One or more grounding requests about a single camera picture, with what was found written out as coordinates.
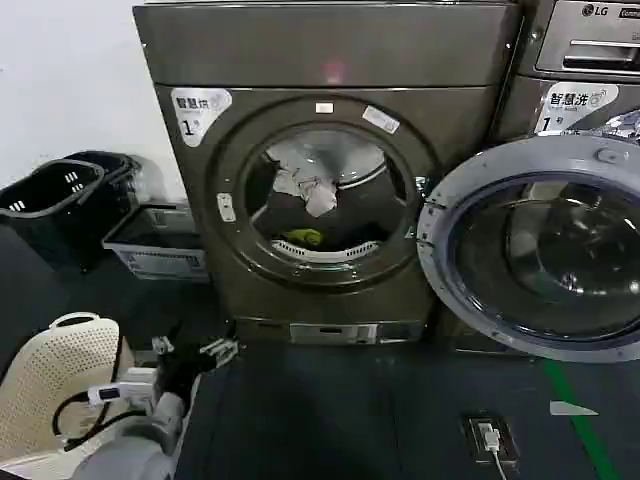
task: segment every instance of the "white cable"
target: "white cable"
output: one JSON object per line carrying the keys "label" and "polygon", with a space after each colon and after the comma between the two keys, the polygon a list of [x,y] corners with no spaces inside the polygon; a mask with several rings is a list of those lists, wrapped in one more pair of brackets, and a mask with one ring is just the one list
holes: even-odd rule
{"label": "white cable", "polygon": [[490,423],[481,423],[478,427],[484,436],[484,448],[493,455],[496,467],[500,473],[500,478],[507,480],[507,476],[502,469],[502,463],[500,463],[500,457],[498,457],[498,452],[500,451],[500,431],[497,428],[493,428]]}
{"label": "white cable", "polygon": [[496,461],[496,467],[498,467],[498,472],[500,472],[500,477],[502,480],[507,480],[507,476],[504,474],[504,470],[502,470],[502,464],[500,463],[500,459],[498,458],[498,452],[492,451],[493,459]]}

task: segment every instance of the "washing machine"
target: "washing machine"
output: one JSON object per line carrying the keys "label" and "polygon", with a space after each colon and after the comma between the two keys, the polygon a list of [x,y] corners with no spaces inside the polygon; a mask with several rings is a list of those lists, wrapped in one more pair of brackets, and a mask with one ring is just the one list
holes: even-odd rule
{"label": "washing machine", "polygon": [[169,2],[134,15],[239,337],[419,339],[437,301],[417,218],[486,134],[519,7]]}
{"label": "washing machine", "polygon": [[[462,263],[450,266],[474,307],[443,298],[453,308],[442,309],[438,322],[439,338],[457,350],[635,358],[639,47],[640,5],[527,5],[490,135],[502,146],[478,157],[500,153],[510,173],[499,181],[504,187],[491,187],[494,204],[473,200],[484,202],[473,206],[484,220],[468,223],[476,242],[459,247]],[[540,138],[517,141],[532,135]],[[537,346],[523,348],[529,337]]]}
{"label": "washing machine", "polygon": [[640,3],[537,0],[524,24],[492,142],[640,108]]}

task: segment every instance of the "cable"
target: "cable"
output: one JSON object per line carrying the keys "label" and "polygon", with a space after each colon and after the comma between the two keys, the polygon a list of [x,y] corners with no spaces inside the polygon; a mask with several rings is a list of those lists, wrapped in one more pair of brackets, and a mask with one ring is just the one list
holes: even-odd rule
{"label": "cable", "polygon": [[89,403],[89,395],[87,394],[87,392],[76,393],[75,395],[67,398],[58,406],[58,408],[56,408],[56,411],[53,414],[53,419],[51,420],[51,430],[53,430],[53,434],[56,437],[62,435],[59,423],[60,415],[62,414],[62,411],[72,403]]}
{"label": "cable", "polygon": [[107,420],[106,422],[100,425],[97,425],[97,424],[94,425],[94,427],[82,437],[70,439],[67,442],[67,444],[64,446],[64,451],[69,452],[74,448],[79,447],[83,443],[88,442],[93,437],[98,435],[100,432],[103,432],[104,430],[109,428],[111,425],[113,425],[116,422],[119,422],[120,420],[124,420],[125,418],[129,418],[129,417],[145,417],[146,415],[147,413],[143,410],[129,410],[128,412],[124,412],[124,413],[121,413],[120,415],[116,415],[115,417],[110,418],[109,420]]}
{"label": "cable", "polygon": [[[111,370],[111,382],[115,382],[117,376],[118,376],[118,370],[120,368],[120,358],[122,357],[122,346],[123,346],[123,342],[124,342],[124,337],[122,335],[122,333],[119,334],[118,336],[118,345],[116,347],[116,355],[113,361],[113,369]],[[53,430],[53,434],[55,436],[60,436],[62,435],[62,433],[60,432],[60,425],[59,425],[59,419],[60,419],[60,414],[62,413],[62,411],[68,407],[70,404],[72,403],[89,403],[89,395],[87,394],[87,392],[80,392],[77,393],[69,398],[67,398],[64,402],[62,402],[58,408],[56,409],[54,415],[53,415],[53,420],[51,423],[51,429]],[[113,423],[115,422],[111,422],[111,420],[109,420],[108,422],[104,423],[104,419],[107,417],[107,415],[109,414],[109,409],[111,408],[111,402],[106,403],[103,407],[102,410],[100,411],[100,415],[98,415],[98,418],[96,419],[95,423],[91,426],[91,428],[89,429],[89,431],[87,433],[85,433],[83,436],[78,437],[78,438],[71,438],[68,439],[66,442],[66,445],[64,447],[64,451],[65,452],[69,452],[71,450],[73,450],[74,448],[79,447],[80,445],[82,445],[83,443],[85,443],[87,440],[93,438],[94,436],[96,436],[98,433],[100,433],[101,431],[104,430],[104,425],[113,425]]]}
{"label": "cable", "polygon": [[490,423],[481,423],[478,425],[478,428],[483,434],[484,449],[487,452],[491,452],[493,455],[493,460],[495,461],[496,468],[500,473],[500,478],[502,480],[507,480],[507,476],[502,469],[500,457],[498,457],[498,452],[500,451],[500,431],[497,428],[493,428],[493,425]]}
{"label": "cable", "polygon": [[498,452],[491,452],[493,454],[493,459],[496,462],[496,467],[498,468],[498,472],[500,472],[500,477],[502,480],[507,480],[507,476],[504,474],[504,470],[502,470],[502,464],[500,463],[500,459],[498,458]]}

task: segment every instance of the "washer door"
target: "washer door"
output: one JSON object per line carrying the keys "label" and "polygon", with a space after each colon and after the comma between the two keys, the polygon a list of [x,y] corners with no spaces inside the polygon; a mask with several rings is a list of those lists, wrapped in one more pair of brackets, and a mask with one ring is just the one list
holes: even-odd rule
{"label": "washer door", "polygon": [[422,268],[440,299],[512,348],[640,358],[640,147],[535,137],[482,152],[429,195]]}

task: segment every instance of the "white wall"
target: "white wall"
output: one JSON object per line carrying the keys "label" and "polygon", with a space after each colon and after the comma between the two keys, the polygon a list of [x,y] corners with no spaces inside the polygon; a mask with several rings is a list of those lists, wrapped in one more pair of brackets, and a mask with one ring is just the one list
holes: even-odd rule
{"label": "white wall", "polygon": [[186,195],[138,40],[141,0],[0,6],[0,187],[98,149],[142,157],[152,197]]}

